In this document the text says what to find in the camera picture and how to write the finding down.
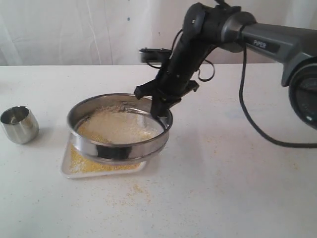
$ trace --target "stainless steel cup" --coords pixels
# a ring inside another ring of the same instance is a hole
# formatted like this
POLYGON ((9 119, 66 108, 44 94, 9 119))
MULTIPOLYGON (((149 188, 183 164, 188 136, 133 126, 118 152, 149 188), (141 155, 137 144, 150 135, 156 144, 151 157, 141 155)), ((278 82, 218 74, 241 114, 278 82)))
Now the stainless steel cup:
POLYGON ((14 143, 25 144, 39 133, 39 124, 28 107, 10 108, 2 113, 0 120, 7 137, 14 143))

